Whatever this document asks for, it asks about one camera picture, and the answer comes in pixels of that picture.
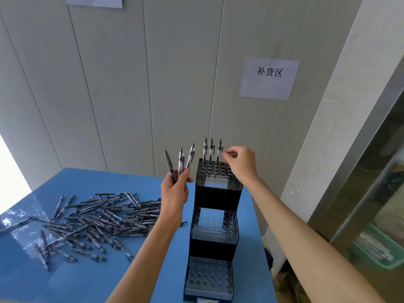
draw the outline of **blue tabletop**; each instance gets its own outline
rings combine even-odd
[[[74,203],[87,200],[94,193],[137,192],[140,201],[161,197],[161,178],[65,168],[41,187],[0,215],[1,225],[16,223],[26,216],[53,217],[62,194]],[[195,184],[188,184],[189,198],[183,221],[188,224],[176,232],[164,260],[152,302],[182,302],[189,249],[189,232],[194,207]],[[258,229],[251,195],[243,189],[237,211],[240,239],[233,259],[234,303],[276,302]],[[0,299],[38,303],[100,303],[114,290],[129,267],[120,251],[107,244],[106,262],[94,262],[87,256],[71,253],[77,263],[52,257],[52,270],[46,272],[33,249],[40,243],[42,224],[33,221],[0,236]],[[122,238],[122,244],[136,255],[145,238]]]

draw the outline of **right hand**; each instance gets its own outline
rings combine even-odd
[[[246,185],[249,180],[258,178],[255,168],[255,153],[247,147],[231,147],[222,153],[225,161],[239,181]]]

